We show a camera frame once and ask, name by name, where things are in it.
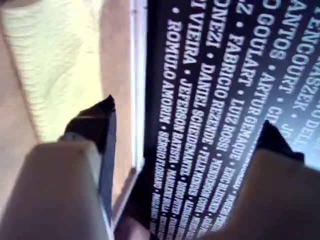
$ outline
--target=wooden surface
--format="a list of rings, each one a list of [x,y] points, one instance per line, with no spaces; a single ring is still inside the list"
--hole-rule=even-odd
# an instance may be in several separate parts
[[[114,97],[117,117],[113,203],[132,166],[129,4],[129,0],[105,0],[101,10],[102,88],[105,97]]]

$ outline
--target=white plastic piece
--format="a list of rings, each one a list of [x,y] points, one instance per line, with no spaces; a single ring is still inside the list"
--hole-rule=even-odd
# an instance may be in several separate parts
[[[147,0],[130,1],[131,146],[138,172],[144,166],[147,9]]]
[[[0,239],[113,240],[97,191],[101,156],[87,140],[37,145],[0,225]]]

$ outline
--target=yellow textured surface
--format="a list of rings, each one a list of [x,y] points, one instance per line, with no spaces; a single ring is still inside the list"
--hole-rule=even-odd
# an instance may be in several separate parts
[[[1,8],[4,34],[41,141],[102,98],[97,21],[82,0]]]

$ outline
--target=yellow fabric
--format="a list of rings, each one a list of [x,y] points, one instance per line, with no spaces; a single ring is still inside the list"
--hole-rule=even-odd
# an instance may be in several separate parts
[[[37,134],[55,141],[102,98],[99,26],[83,0],[33,2],[5,4],[2,22]]]

